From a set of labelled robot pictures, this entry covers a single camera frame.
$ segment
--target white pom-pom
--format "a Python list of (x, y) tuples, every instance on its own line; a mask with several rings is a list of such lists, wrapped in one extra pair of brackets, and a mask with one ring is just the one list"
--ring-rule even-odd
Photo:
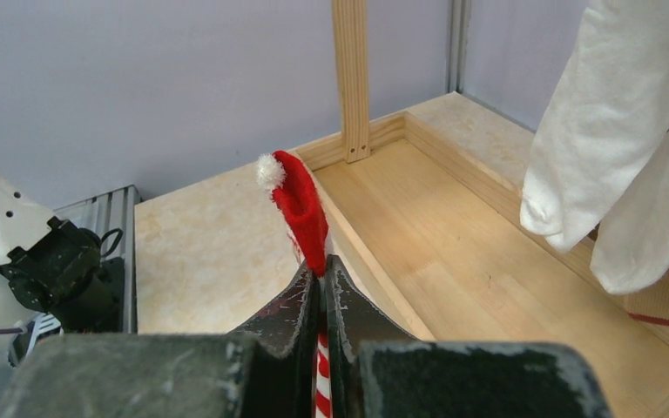
[(258, 185), (268, 192), (280, 187), (286, 179), (283, 165), (271, 154), (261, 155), (258, 158)]

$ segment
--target wooden board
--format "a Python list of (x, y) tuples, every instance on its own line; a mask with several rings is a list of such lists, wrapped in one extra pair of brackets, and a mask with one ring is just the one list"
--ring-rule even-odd
[(437, 339), (564, 342), (616, 416), (669, 399), (669, 344), (411, 143), (315, 173)]

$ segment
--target red santa hat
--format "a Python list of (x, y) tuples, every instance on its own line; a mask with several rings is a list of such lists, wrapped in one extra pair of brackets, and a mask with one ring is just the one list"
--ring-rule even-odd
[(283, 213), (294, 244), (317, 277), (327, 271), (329, 226), (314, 180), (293, 155), (276, 151), (258, 159), (258, 184)]

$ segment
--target white fabric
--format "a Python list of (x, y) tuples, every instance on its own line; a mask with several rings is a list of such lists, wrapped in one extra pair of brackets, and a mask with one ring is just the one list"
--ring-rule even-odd
[[(669, 139), (668, 128), (669, 0), (591, 0), (576, 48), (532, 143), (522, 226), (545, 236), (558, 251), (569, 251), (609, 213), (664, 138)], [(656, 177), (652, 170), (666, 172), (669, 186), (669, 156), (659, 159), (645, 167), (650, 171), (645, 176)], [(668, 267), (669, 231), (639, 227), (653, 214), (669, 216), (669, 190), (661, 190), (665, 185), (637, 186), (605, 219), (601, 247), (591, 264), (607, 291), (634, 292)], [(652, 192), (663, 194), (654, 199), (648, 195)], [(653, 210), (640, 208), (636, 199), (668, 202)], [(624, 222), (615, 219), (622, 212)], [(621, 236), (607, 236), (612, 231)], [(645, 262), (640, 262), (643, 254)]]

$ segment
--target gray wall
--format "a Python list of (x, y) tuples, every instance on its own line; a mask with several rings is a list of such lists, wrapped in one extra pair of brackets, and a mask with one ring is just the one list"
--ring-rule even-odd
[[(444, 93), (449, 0), (368, 0), (372, 116)], [(0, 2), (0, 170), (150, 198), (339, 131), (329, 1)]]
[(472, 0), (463, 93), (537, 129), (585, 6), (586, 0)]

